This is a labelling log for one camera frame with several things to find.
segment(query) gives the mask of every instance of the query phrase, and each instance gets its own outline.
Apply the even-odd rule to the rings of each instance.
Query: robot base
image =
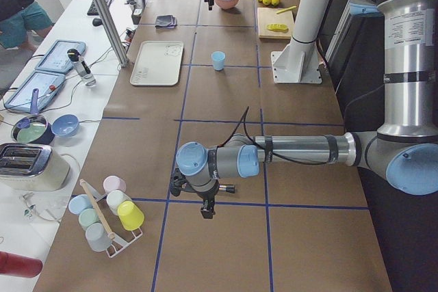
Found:
[[[302,52],[299,63],[289,65],[287,56],[289,54],[287,45],[283,51],[271,52],[272,76],[275,83],[322,83],[319,61],[315,49],[306,68],[304,68],[305,52]]]

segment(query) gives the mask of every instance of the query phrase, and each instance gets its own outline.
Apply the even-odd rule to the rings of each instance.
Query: computer mouse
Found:
[[[99,25],[102,25],[102,19],[99,17],[96,17],[93,19],[93,26],[98,27]]]

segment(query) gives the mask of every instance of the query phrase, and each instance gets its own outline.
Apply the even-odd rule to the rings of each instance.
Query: white tray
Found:
[[[129,82],[131,85],[176,85],[183,57],[182,41],[144,41]]]

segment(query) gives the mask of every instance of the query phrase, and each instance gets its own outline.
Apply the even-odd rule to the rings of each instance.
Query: folded cloth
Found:
[[[173,29],[177,26],[177,18],[173,15],[159,15],[155,20],[155,27],[157,29],[166,28]]]

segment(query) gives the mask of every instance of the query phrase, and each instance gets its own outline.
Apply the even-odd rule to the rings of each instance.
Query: blue utensil handle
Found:
[[[38,114],[38,93],[39,89],[32,90],[32,98],[30,100],[30,114]]]

